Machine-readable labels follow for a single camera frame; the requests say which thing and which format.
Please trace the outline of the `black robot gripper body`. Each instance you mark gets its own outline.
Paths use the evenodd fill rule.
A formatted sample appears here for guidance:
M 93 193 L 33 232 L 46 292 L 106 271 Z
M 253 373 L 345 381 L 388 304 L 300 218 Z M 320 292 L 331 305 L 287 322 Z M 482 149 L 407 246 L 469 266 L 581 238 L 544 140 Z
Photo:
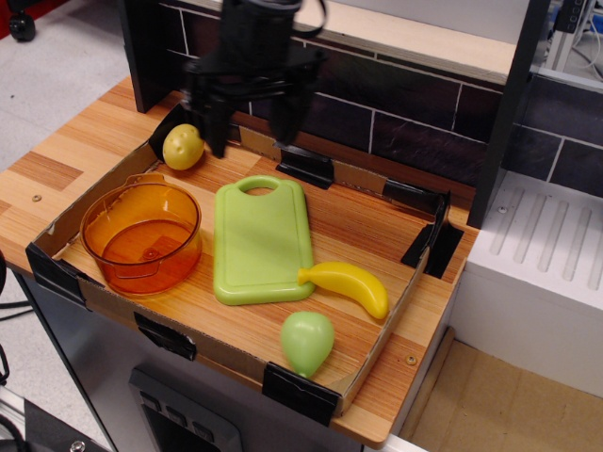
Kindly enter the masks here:
M 293 45 L 323 28 L 296 29 L 301 7 L 301 1 L 224 1 L 217 49 L 186 66 L 185 106 L 207 111 L 215 102 L 254 99 L 282 100 L 295 111 L 309 106 L 326 56 Z

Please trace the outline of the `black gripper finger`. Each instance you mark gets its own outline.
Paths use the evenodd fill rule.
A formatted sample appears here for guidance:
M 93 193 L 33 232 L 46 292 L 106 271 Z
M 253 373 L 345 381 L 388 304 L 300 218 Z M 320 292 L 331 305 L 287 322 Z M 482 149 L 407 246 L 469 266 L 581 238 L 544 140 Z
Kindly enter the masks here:
M 277 141 L 291 144 L 300 131 L 311 106 L 311 92 L 276 96 L 269 113 L 269 127 Z
M 202 118 L 204 140 L 217 158 L 223 158 L 235 109 L 231 102 L 215 96 L 202 98 L 198 114 Z

